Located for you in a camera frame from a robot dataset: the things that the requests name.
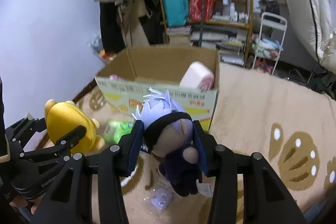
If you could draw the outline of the white metal cart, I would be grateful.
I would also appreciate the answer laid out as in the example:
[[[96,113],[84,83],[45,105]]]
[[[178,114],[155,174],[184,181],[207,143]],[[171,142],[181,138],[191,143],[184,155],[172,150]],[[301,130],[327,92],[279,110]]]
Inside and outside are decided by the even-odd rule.
[[[284,50],[283,45],[287,27],[286,18],[271,12],[262,13],[259,33],[252,35],[252,41],[255,45],[252,48],[254,54],[252,69],[274,75],[281,52]],[[281,32],[281,39],[271,38],[272,35],[267,34],[266,31]]]

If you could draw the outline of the pink swirl marshmallow cushion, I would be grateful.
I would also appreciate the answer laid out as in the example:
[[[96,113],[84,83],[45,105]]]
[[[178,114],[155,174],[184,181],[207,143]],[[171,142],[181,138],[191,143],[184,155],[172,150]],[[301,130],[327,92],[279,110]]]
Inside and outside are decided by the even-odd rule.
[[[183,75],[179,86],[207,91],[213,88],[214,80],[214,74],[208,67],[199,61],[194,61]]]

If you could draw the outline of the open cardboard box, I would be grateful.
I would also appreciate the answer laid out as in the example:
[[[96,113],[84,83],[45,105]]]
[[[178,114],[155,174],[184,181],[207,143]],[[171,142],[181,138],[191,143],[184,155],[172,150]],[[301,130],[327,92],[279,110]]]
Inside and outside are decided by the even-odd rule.
[[[215,76],[213,88],[207,91],[179,86],[194,61],[203,63]],[[118,75],[124,81],[109,79]],[[199,47],[151,46],[126,48],[113,57],[95,76],[103,96],[115,112],[133,114],[141,108],[149,88],[169,91],[171,98],[209,131],[219,93],[219,54]]]

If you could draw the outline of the plastic bag of toys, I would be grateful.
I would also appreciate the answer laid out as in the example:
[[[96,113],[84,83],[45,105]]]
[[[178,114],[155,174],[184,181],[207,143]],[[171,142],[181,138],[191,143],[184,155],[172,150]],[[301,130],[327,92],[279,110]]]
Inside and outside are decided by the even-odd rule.
[[[93,38],[88,42],[88,45],[94,55],[96,55],[98,59],[104,64],[108,64],[113,60],[114,54],[105,52],[100,35],[95,34]]]

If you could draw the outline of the yellow bear plush toy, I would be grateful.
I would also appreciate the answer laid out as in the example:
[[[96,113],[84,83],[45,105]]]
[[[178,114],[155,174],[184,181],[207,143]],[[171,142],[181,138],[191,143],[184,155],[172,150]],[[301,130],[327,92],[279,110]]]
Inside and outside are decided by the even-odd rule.
[[[89,118],[73,101],[56,102],[50,99],[45,104],[45,122],[47,133],[52,143],[75,129],[84,126],[84,137],[71,149],[71,153],[96,153],[105,147],[105,140],[96,133],[100,127],[99,121]]]

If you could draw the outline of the stack of books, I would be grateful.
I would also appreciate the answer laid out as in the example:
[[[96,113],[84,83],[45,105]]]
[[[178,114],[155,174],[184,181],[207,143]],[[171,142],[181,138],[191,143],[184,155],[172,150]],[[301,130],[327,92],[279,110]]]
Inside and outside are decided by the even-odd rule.
[[[166,29],[169,44],[178,46],[190,46],[189,36],[191,26],[169,27]]]

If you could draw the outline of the cream reclining chair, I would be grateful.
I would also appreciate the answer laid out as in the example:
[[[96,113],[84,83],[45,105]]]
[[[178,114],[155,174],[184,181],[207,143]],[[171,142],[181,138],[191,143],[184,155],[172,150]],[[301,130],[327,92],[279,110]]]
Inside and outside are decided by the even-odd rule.
[[[291,26],[322,67],[335,73],[335,33],[329,0],[286,0]]]

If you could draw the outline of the beige brown patterned blanket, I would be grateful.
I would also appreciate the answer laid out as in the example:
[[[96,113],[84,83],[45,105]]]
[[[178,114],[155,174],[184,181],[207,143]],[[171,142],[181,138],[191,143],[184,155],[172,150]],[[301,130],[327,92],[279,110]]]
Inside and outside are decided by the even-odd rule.
[[[173,87],[170,96],[193,119],[211,124],[210,134],[218,143],[243,155],[263,154],[302,212],[313,210],[335,191],[335,100],[294,82],[227,64],[220,65],[219,77],[215,110],[205,97],[216,99],[216,92]],[[74,101],[100,122],[100,134],[109,121],[131,121],[126,111],[133,113],[149,93],[147,89],[138,99],[122,103],[125,93],[112,91],[106,100],[99,87],[89,91]],[[135,171],[130,178],[122,178],[129,222],[206,223],[211,199],[201,194],[174,196],[163,211],[150,204],[154,187],[163,182],[158,164],[158,158],[140,152]]]

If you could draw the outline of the pink white plush toy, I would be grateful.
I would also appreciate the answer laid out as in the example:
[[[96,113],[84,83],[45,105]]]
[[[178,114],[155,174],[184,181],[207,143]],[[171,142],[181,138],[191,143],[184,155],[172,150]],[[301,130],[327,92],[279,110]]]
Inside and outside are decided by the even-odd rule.
[[[109,76],[109,79],[112,79],[112,80],[117,80],[117,81],[124,81],[125,79],[118,76],[118,75],[110,75]]]

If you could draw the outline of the teal bag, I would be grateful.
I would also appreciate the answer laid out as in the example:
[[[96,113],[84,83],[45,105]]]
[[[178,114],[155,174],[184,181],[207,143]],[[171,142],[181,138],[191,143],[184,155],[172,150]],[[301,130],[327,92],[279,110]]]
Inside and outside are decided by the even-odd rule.
[[[184,26],[189,18],[189,0],[163,0],[168,27]]]

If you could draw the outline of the green pole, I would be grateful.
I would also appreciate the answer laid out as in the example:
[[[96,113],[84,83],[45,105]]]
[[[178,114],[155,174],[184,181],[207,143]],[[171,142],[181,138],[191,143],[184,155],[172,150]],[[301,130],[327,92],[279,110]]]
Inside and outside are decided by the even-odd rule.
[[[200,23],[200,34],[199,34],[199,42],[198,42],[198,47],[202,47],[202,41],[203,41],[203,27],[205,23],[205,4],[206,1],[202,0],[202,6],[201,6],[201,23]]]

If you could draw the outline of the purple haired plush doll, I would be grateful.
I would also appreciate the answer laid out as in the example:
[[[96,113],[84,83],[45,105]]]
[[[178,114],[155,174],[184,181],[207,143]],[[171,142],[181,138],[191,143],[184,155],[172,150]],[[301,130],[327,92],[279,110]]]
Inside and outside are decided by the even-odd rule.
[[[149,88],[142,108],[136,108],[133,117],[142,121],[143,141],[162,159],[158,171],[175,193],[181,197],[199,193],[199,153],[193,146],[193,121],[185,108],[171,98],[168,90],[163,93]]]

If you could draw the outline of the red gift bag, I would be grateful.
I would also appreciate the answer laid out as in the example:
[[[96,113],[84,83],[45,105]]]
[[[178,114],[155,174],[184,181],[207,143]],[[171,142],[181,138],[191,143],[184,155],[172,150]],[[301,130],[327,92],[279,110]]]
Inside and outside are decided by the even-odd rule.
[[[216,0],[205,0],[205,21],[209,21],[214,13]],[[192,21],[201,21],[202,0],[189,0],[189,19]]]

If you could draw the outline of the small purple packaged toy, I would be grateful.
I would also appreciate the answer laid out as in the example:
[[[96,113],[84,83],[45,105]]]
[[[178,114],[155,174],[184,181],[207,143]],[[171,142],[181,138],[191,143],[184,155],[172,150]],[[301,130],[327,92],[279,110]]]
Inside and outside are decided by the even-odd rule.
[[[173,188],[165,178],[154,183],[143,198],[145,206],[152,212],[161,213],[166,210],[173,200]]]

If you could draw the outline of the green tissue pack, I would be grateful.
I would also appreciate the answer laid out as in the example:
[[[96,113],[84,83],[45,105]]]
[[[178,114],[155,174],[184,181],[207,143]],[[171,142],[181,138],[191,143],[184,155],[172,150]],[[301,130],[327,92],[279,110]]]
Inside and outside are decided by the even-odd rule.
[[[107,144],[118,144],[121,137],[129,134],[132,128],[132,122],[109,121],[102,137]]]

